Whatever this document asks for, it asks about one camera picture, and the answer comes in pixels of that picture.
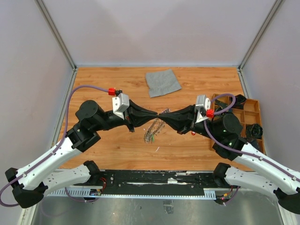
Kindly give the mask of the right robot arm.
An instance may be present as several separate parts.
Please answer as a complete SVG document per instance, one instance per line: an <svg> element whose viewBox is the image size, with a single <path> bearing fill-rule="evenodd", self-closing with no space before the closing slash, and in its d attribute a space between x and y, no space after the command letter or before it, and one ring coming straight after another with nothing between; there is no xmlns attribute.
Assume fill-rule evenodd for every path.
<svg viewBox="0 0 300 225"><path fill-rule="evenodd" d="M289 169L261 153L250 141L241 137L242 126L232 113L215 118L212 109L190 105L182 110L161 113L159 118L178 134L193 131L214 141L213 149L222 158L243 164L256 172L244 172L229 164L219 163L212 181L219 188L239 186L268 195L284 209L300 212L300 173Z"/></svg>

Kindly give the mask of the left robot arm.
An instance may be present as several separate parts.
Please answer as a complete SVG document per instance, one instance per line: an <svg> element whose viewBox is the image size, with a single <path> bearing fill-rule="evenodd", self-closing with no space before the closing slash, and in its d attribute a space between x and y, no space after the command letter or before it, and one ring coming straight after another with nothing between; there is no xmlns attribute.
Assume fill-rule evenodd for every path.
<svg viewBox="0 0 300 225"><path fill-rule="evenodd" d="M63 134L62 139L42 156L22 168L9 168L5 172L8 186L16 203L23 209L39 203L47 194L70 185L96 185L101 180L97 164L90 160L73 169L55 173L71 158L96 144L101 137L98 131L126 126L135 128L155 119L158 114L135 104L132 100L113 98L113 109L104 111L97 102L87 100L76 112L78 122Z"/></svg>

